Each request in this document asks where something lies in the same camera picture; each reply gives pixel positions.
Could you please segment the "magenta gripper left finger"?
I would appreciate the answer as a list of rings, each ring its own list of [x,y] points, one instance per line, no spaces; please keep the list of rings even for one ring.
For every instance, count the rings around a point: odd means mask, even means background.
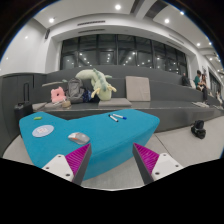
[[[56,155],[43,167],[43,170],[73,182],[76,185],[80,185],[83,181],[91,154],[91,144],[86,144],[66,156],[62,154]]]

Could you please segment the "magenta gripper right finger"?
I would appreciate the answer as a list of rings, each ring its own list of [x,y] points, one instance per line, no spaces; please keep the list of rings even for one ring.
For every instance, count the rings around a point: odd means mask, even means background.
[[[183,168],[169,154],[158,154],[137,143],[133,144],[132,152],[145,185]]]

